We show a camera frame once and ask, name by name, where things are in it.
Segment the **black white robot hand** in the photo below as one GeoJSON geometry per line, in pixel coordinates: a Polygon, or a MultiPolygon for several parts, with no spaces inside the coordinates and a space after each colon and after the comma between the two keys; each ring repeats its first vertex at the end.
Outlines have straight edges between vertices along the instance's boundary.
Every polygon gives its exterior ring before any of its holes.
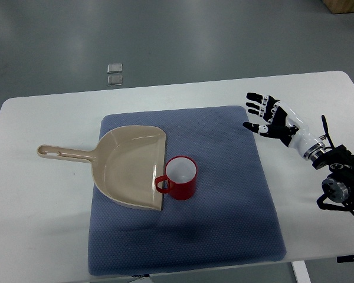
{"type": "Polygon", "coordinates": [[[278,139],[295,149],[306,160],[314,161],[325,153],[325,145],[286,103],[257,93],[247,93],[247,111],[261,117],[265,124],[244,122],[242,125],[260,136],[278,139]]]}

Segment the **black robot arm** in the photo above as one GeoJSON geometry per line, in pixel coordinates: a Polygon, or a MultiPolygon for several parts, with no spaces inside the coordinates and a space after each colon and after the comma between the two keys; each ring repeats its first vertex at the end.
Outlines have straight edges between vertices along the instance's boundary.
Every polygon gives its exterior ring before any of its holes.
{"type": "Polygon", "coordinates": [[[327,166],[330,174],[322,181],[323,194],[316,203],[321,210],[349,212],[354,216],[354,154],[342,144],[333,144],[325,116],[322,124],[324,135],[320,139],[328,140],[329,145],[315,146],[309,159],[316,170],[327,166]]]}

